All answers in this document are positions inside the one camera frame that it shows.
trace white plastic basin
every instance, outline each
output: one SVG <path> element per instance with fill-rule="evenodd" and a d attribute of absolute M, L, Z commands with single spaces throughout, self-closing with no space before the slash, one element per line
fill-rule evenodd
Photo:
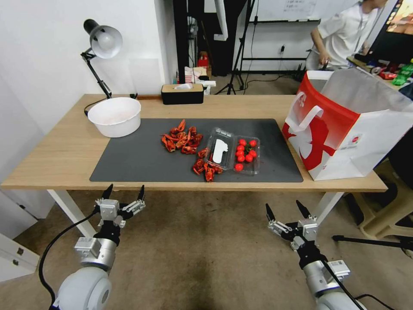
<path fill-rule="evenodd" d="M 87 117 L 104 136 L 127 136 L 141 124 L 141 104 L 128 97 L 110 98 L 93 106 Z"/>

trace monitor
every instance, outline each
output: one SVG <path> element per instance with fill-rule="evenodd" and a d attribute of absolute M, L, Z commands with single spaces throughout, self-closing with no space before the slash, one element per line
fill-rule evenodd
<path fill-rule="evenodd" d="M 395 63 L 410 63 L 413 58 L 413 0 L 397 1 L 368 55 Z"/>

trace person's arm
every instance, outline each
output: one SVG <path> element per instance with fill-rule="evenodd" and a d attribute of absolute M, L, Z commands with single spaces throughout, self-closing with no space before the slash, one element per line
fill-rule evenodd
<path fill-rule="evenodd" d="M 362 55 L 367 55 L 367 53 L 369 52 L 369 50 L 370 50 L 369 44 L 367 43 L 367 41 L 364 41 L 364 42 L 363 42 L 363 45 L 361 46 L 361 54 L 362 54 Z"/>
<path fill-rule="evenodd" d="M 320 53 L 319 55 L 320 64 L 326 65 L 330 60 L 330 55 L 328 54 L 326 47 L 324 46 L 323 39 L 321 38 L 318 28 L 315 28 L 311 32 L 311 39 L 313 39 L 314 45 L 317 48 L 318 52 Z"/>

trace wooden table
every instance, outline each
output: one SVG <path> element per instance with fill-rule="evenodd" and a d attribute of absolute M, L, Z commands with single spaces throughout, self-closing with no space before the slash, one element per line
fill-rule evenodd
<path fill-rule="evenodd" d="M 84 215 L 67 189 L 106 189 L 109 182 L 91 182 L 89 177 L 109 138 L 101 135 L 83 113 L 83 108 L 102 95 L 84 95 L 43 141 L 1 185 L 5 189 L 47 189 L 73 222 Z M 293 95 L 206 96 L 200 105 L 164 105 L 160 99 L 140 100 L 142 118 L 274 118 L 279 126 L 293 101 Z M 327 192 L 314 213 L 321 222 L 344 192 L 383 192 L 387 189 L 371 172 L 362 178 L 313 181 L 301 159 L 289 148 L 303 177 L 301 183 L 178 183 L 146 182 L 146 190 L 194 191 L 308 191 Z M 137 182 L 113 182 L 114 189 L 137 190 Z M 89 222 L 78 225 L 91 237 Z"/>

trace person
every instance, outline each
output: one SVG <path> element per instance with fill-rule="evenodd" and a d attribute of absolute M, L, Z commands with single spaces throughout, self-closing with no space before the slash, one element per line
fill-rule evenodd
<path fill-rule="evenodd" d="M 366 39 L 373 28 L 378 10 L 387 0 L 363 0 L 335 14 L 311 32 L 314 46 L 306 61 L 307 70 L 324 67 L 334 70 L 347 68 L 347 57 L 362 50 L 367 54 Z"/>

